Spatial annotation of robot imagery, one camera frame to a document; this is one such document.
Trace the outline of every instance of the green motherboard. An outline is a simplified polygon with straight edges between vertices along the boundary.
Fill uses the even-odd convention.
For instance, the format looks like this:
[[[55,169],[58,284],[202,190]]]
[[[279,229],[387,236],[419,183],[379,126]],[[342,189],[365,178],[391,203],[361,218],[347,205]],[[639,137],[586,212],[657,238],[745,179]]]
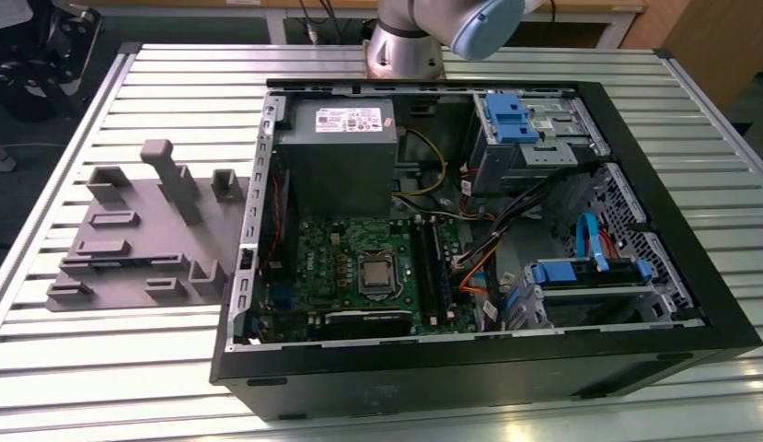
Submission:
[[[454,305],[450,320],[439,324],[423,320],[413,262],[411,222],[351,220],[301,223],[297,282],[290,294],[293,303],[289,311],[274,314],[274,324],[269,324],[275,342],[311,340],[309,326],[319,320],[314,312],[341,309],[407,310],[413,313],[411,335],[475,332],[473,302]],[[437,251],[449,258],[461,253],[458,225],[447,218],[438,221],[438,230],[442,250]],[[375,269],[382,272],[389,269],[389,279]],[[389,293],[374,291],[375,282],[390,284]]]

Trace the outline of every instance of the cpu socket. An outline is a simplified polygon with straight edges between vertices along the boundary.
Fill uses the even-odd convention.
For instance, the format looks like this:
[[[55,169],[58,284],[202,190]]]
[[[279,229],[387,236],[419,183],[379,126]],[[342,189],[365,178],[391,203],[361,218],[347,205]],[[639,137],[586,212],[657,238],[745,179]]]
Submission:
[[[382,301],[390,296],[398,297],[402,285],[398,283],[395,255],[393,252],[361,252],[359,293],[373,301]]]

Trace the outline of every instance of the metal frame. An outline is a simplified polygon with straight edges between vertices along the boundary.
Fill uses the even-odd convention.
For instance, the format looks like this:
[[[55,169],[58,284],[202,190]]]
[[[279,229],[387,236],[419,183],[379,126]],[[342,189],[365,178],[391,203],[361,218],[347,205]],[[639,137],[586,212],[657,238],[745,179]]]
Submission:
[[[285,20],[305,18],[299,7],[158,7],[158,6],[95,6],[106,17],[258,17],[267,22],[267,32],[271,44],[289,44]],[[615,49],[630,31],[631,22],[641,11],[619,12],[557,12],[558,23],[605,23],[598,49]],[[307,14],[313,18],[326,18],[327,13],[321,8],[311,7]],[[377,17],[375,8],[337,8],[335,17],[362,18]],[[525,22],[550,22],[551,13],[534,12],[523,16]]]

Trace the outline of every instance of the yellow wire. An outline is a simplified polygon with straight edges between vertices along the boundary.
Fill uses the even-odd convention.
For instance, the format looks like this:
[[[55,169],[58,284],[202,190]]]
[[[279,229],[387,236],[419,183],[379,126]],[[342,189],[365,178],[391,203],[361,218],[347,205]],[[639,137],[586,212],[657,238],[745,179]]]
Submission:
[[[426,142],[426,145],[430,146],[430,148],[433,149],[433,151],[435,152],[435,155],[439,156],[439,161],[442,161],[442,175],[439,176],[438,181],[435,181],[435,184],[433,184],[429,188],[422,189],[419,191],[410,191],[410,192],[394,192],[393,195],[403,195],[403,196],[415,196],[415,195],[422,195],[425,193],[429,193],[431,191],[434,191],[435,189],[438,189],[442,184],[445,183],[445,179],[446,179],[446,160],[445,160],[445,156],[442,155],[442,151],[439,150],[439,148],[437,147],[437,145],[433,143],[433,141],[430,141],[430,138],[427,138],[425,136],[425,134],[419,131],[417,131],[415,129],[410,129],[406,128],[406,132],[411,132],[417,135],[419,135],[419,137],[422,138],[422,140]]]

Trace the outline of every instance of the power supply label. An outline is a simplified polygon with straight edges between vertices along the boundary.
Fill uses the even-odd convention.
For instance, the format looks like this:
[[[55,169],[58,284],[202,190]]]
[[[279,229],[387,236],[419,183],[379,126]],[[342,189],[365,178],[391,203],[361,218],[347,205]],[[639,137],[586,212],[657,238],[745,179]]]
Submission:
[[[381,132],[382,108],[321,108],[317,132]]]

